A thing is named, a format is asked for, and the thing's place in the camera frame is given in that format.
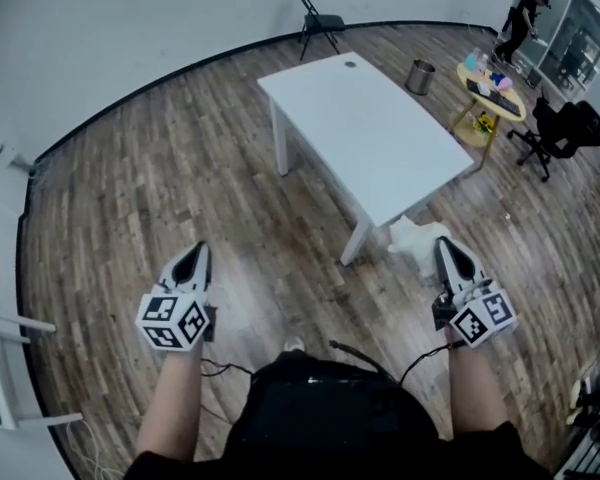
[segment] white cable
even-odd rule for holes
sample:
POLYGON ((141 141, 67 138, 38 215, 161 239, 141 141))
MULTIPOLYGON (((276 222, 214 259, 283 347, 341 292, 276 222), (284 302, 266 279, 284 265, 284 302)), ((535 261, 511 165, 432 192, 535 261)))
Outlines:
POLYGON ((93 442, 93 450, 94 450, 94 454, 95 454, 95 460, 87 457, 86 455, 83 455, 78 450, 77 441, 76 441, 75 436, 73 435, 73 430, 71 429, 71 424, 75 423, 75 422, 67 423, 67 427, 66 427, 67 440, 69 441, 69 448, 71 448, 73 453, 75 453, 78 457, 80 457, 82 460, 84 460, 87 464, 93 466, 94 480, 115 480, 116 477, 114 475, 120 475, 121 477, 124 476, 124 473, 122 473, 121 471, 118 471, 117 469, 105 468, 102 465, 100 465, 100 448, 98 447, 98 442, 96 441, 96 436, 86 421, 80 420, 80 422, 84 423, 84 425, 87 427, 87 430, 89 431, 89 434, 91 434, 91 440, 93 442))

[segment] pink object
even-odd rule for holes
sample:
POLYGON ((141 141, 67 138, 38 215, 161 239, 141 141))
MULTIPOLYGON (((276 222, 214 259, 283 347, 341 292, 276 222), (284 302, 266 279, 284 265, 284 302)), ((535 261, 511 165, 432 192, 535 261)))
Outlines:
POLYGON ((507 91, 511 88, 513 88, 513 80, 511 80, 511 78, 508 76, 505 76, 502 80, 500 80, 500 83, 496 85, 496 89, 499 91, 507 91))

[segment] black office chair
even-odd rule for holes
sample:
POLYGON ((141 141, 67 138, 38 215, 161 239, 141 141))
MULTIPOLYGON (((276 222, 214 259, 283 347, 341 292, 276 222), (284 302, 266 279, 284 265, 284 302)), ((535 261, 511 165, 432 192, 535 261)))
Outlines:
POLYGON ((311 0, 300 0, 302 5, 307 8, 307 15, 304 17, 304 25, 302 32, 298 38, 298 42, 301 42, 305 37, 304 48, 300 55, 300 62, 304 58, 304 53, 307 51, 311 36, 314 34, 323 33, 325 37, 331 43, 336 53, 340 54, 336 43, 338 40, 333 35, 334 32, 342 32, 345 29, 344 21, 340 16, 335 14, 320 14, 315 6, 311 3, 311 0))
POLYGON ((518 160, 518 165, 524 164, 531 155, 540 159, 545 176, 542 182, 549 179, 547 164, 551 158, 571 158, 580 147, 600 147, 600 116, 586 101, 580 101, 575 105, 571 102, 565 103, 560 112, 556 112, 549 106, 549 100, 543 94, 538 98, 533 116, 538 124, 538 132, 527 131, 524 135, 511 130, 507 138, 514 135, 520 137, 531 146, 531 151, 518 160), (558 146, 558 142, 566 139, 564 147, 558 146))

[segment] plastic bottle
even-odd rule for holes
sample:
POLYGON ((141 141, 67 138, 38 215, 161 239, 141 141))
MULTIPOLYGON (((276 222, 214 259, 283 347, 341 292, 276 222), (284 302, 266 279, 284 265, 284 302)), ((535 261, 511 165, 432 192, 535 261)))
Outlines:
POLYGON ((483 54, 480 59, 478 59, 477 63, 477 71, 481 76, 485 76, 487 74, 487 65, 489 63, 489 57, 487 54, 483 54))
POLYGON ((476 71, 478 69, 478 59, 480 58, 480 54, 480 48, 474 48, 465 59, 464 67, 469 71, 476 71))

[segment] black sleeve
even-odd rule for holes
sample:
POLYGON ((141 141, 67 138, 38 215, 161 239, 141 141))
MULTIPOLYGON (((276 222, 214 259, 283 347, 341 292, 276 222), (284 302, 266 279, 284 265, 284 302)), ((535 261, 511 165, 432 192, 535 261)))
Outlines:
POLYGON ((141 453, 133 461, 131 467, 124 475, 124 480, 155 480, 164 478, 165 480, 181 480, 193 478, 200 473, 213 474, 216 472, 219 463, 211 460, 206 462, 180 462, 175 459, 168 459, 161 455, 151 452, 141 453))
POLYGON ((491 432, 460 434, 446 443, 450 472, 470 478, 549 480, 549 472, 528 457, 515 427, 507 422, 491 432))

